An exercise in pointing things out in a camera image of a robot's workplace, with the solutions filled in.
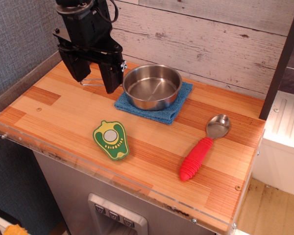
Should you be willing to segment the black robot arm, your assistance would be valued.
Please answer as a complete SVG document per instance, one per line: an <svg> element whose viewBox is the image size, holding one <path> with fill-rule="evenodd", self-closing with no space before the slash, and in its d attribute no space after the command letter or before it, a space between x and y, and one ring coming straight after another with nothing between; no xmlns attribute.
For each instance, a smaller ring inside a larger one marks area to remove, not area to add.
<svg viewBox="0 0 294 235"><path fill-rule="evenodd" d="M106 92L113 93L123 83L126 68L123 48L110 35L118 9L112 19L105 0L58 0L56 11L65 27L56 28L53 34L71 76L82 82L91 72L90 63L96 63Z"/></svg>

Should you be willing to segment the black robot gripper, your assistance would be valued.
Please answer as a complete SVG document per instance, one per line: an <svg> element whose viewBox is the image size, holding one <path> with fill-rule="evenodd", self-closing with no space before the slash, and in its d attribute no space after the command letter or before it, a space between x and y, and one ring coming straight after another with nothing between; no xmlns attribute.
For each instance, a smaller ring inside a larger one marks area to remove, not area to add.
<svg viewBox="0 0 294 235"><path fill-rule="evenodd" d="M53 32L58 39L59 54L71 76L81 82L91 72L89 63L99 65L103 83L112 94L123 83L124 60L122 46L110 35L114 19L108 7L56 7L64 28Z"/></svg>

